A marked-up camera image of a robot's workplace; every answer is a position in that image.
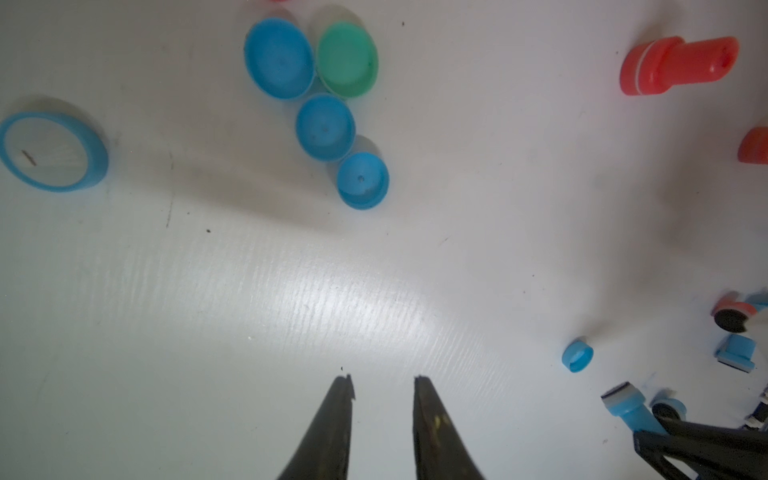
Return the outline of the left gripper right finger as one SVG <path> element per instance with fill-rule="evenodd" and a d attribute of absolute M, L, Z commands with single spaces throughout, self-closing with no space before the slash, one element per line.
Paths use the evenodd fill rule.
<path fill-rule="evenodd" d="M 483 479 L 429 377 L 414 379 L 416 478 Z"/>

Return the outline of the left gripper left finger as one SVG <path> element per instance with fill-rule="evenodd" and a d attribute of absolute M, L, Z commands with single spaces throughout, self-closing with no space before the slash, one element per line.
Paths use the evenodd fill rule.
<path fill-rule="evenodd" d="M 280 480 L 347 478 L 354 400 L 351 376 L 336 377 Z"/>

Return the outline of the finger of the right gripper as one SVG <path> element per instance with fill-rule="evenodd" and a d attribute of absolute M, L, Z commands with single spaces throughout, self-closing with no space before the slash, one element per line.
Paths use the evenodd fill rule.
<path fill-rule="evenodd" d="M 672 436 L 726 447 L 766 447 L 767 433 L 696 424 L 671 418 L 658 422 Z"/>
<path fill-rule="evenodd" d="M 704 436 L 673 436 L 638 431 L 636 453 L 664 479 L 687 479 L 670 462 L 689 466 L 698 479 L 766 479 L 767 435 L 759 432 L 720 432 Z"/>

